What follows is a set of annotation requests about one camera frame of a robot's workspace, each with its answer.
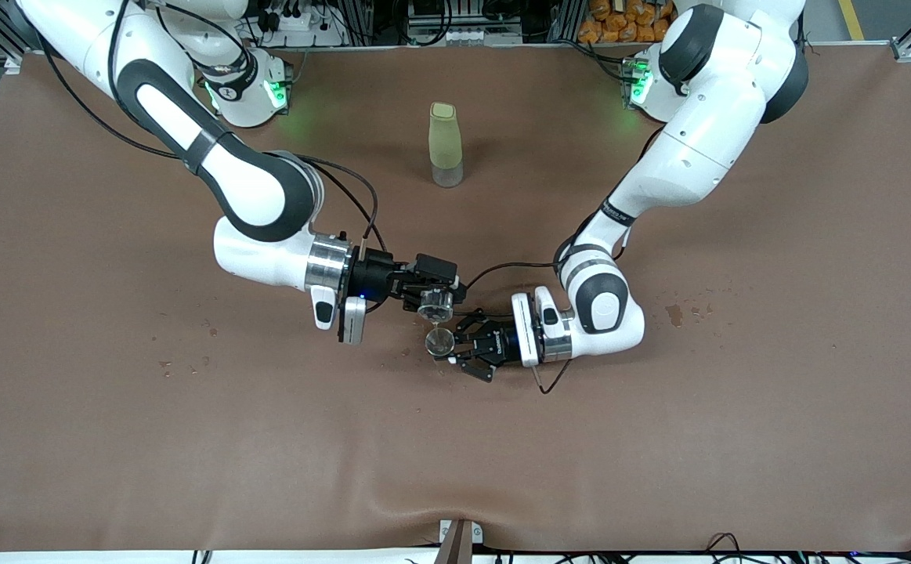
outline water stain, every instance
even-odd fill
[[[676,303],[663,309],[667,311],[667,316],[671,318],[671,325],[681,327],[681,306]]]

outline green led light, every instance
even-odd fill
[[[204,89],[208,90],[208,97],[211,97],[211,107],[214,107],[215,111],[219,111],[219,101],[215,99],[215,90],[212,90],[211,85],[207,82],[204,83]]]
[[[275,107],[283,107],[284,87],[282,85],[278,85],[276,82],[269,82],[268,80],[264,81],[264,86],[268,92],[270,103],[272,103]]]
[[[644,103],[646,101],[646,93],[649,92],[649,87],[653,85],[653,73],[649,70],[644,71],[644,74],[640,80],[633,85],[633,94],[630,96],[631,103]]]

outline brown table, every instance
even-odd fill
[[[644,343],[550,396],[434,364],[395,302],[352,349],[304,294],[226,274],[204,185],[27,57],[0,85],[0,550],[409,545],[452,517],[508,549],[910,548],[911,65],[818,51],[713,196],[638,222]],[[429,181],[433,100],[459,110],[455,190]],[[570,50],[396,49],[312,55],[291,116],[241,135],[362,172],[397,257],[472,275],[549,260],[655,126]],[[327,188],[316,228],[362,225]]]

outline power strip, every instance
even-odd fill
[[[309,25],[312,25],[313,15],[309,10],[302,11],[302,15],[280,16],[280,26],[277,29],[283,31],[309,31]]]

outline black clamp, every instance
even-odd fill
[[[482,309],[477,309],[458,322],[453,335],[456,347],[471,344],[469,349],[450,356],[437,356],[435,360],[454,358],[459,369],[481,381],[493,381],[493,375],[499,367],[521,360],[513,320],[496,321],[487,317]]]

